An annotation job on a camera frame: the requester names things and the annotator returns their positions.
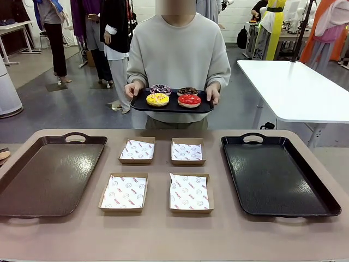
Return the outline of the person's left hand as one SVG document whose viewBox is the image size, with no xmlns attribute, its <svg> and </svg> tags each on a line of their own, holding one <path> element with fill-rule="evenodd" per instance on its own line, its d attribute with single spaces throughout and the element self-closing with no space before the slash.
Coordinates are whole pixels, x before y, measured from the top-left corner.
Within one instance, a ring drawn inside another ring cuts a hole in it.
<svg viewBox="0 0 349 262">
<path fill-rule="evenodd" d="M 206 88 L 206 100 L 212 102 L 214 106 L 220 102 L 220 87 L 217 85 L 210 85 Z"/>
</svg>

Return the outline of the person's right hand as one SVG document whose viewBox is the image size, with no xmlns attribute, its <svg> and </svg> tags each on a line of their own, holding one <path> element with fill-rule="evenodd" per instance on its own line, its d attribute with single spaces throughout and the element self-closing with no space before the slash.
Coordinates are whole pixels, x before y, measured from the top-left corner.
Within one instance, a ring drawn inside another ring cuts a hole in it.
<svg viewBox="0 0 349 262">
<path fill-rule="evenodd" d="M 138 96 L 139 91 L 143 88 L 144 85 L 142 82 L 134 81 L 125 86 L 125 94 L 130 100 L 132 100 L 134 97 Z"/>
</svg>

